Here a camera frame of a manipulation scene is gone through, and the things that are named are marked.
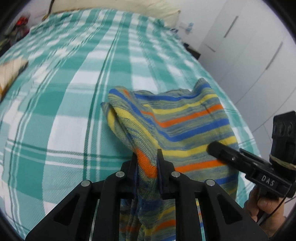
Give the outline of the right hand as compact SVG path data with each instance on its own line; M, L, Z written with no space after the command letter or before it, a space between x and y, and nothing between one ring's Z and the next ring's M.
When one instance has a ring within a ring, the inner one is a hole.
M244 210L251 216L251 218L257 222L258 213L260 211L266 214L271 214L282 202L282 198L278 200L271 200L265 197L259 198L259 188L255 186L249 194L248 200L244 204ZM285 221L284 217L285 204L282 203L277 211L269 217L265 223L261 225L261 228L265 233L272 237L277 230L282 226Z

